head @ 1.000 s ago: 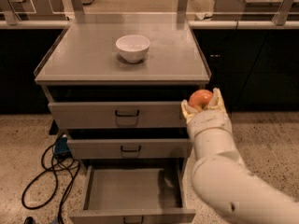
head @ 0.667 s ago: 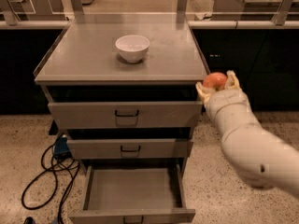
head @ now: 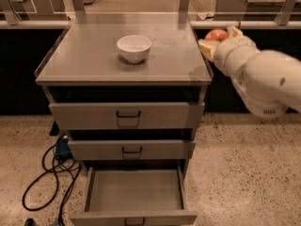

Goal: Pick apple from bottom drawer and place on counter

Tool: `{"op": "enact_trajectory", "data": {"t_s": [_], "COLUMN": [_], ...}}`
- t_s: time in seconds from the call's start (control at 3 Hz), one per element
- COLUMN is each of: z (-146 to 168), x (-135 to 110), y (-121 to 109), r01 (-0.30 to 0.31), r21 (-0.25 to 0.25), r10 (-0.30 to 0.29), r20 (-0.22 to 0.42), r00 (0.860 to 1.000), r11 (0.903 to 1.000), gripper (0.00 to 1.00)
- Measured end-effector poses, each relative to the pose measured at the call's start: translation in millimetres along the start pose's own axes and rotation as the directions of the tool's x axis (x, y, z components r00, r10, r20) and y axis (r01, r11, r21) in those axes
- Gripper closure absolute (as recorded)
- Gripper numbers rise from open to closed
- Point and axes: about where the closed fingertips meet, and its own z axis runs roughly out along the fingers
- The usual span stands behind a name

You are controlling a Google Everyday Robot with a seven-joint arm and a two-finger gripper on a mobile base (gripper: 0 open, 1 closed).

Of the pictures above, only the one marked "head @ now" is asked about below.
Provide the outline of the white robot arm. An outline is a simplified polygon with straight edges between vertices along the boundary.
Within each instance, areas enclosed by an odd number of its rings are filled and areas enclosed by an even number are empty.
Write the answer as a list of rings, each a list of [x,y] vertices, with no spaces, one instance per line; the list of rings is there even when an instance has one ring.
[[[200,52],[229,77],[254,116],[274,119],[287,109],[301,112],[301,61],[260,50],[235,26],[214,29],[198,41]]]

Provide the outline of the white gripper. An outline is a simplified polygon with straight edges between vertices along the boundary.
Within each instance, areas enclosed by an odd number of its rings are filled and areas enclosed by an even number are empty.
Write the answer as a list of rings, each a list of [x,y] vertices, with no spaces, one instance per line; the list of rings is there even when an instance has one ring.
[[[238,77],[244,71],[246,63],[260,50],[249,37],[236,26],[228,26],[229,38],[218,40],[199,40],[200,52],[215,67],[228,77]]]

